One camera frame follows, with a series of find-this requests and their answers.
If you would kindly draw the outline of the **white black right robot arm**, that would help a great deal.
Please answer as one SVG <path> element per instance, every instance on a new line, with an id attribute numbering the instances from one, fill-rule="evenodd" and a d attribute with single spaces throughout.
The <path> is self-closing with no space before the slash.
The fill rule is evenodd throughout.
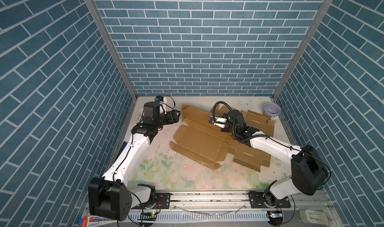
<path id="1" fill-rule="evenodd" d="M 321 160 L 312 146 L 295 146 L 281 142 L 261 130 L 248 126 L 242 113 L 230 110 L 222 116 L 212 115 L 209 122 L 231 133 L 236 141 L 251 148 L 264 151 L 291 167 L 291 175 L 270 184 L 263 194 L 268 207 L 276 207 L 287 196 L 302 193 L 312 196 L 330 178 L 328 166 Z"/>

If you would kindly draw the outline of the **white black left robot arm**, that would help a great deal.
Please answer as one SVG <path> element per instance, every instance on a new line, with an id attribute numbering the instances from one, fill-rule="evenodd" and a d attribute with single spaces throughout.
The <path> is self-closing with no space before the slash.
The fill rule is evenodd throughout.
<path id="1" fill-rule="evenodd" d="M 131 129 L 126 147 L 100 178 L 92 178 L 88 186 L 91 215 L 122 222 L 131 208 L 143 210 L 158 202 L 155 186 L 140 184 L 129 190 L 127 185 L 133 169 L 141 156 L 148 153 L 158 132 L 166 125 L 178 123 L 181 113 L 175 105 L 167 104 L 170 99 L 171 96 L 157 96 L 144 104 L 140 121 Z"/>

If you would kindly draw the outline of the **brown cardboard box top sheet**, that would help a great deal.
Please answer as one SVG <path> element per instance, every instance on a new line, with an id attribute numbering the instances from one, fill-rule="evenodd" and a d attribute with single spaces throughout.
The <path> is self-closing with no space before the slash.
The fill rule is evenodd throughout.
<path id="1" fill-rule="evenodd" d="M 210 124 L 210 117 L 211 113 L 183 104 L 183 124 L 175 133 L 170 147 L 211 170 L 217 170 L 229 151 L 231 135 Z"/>

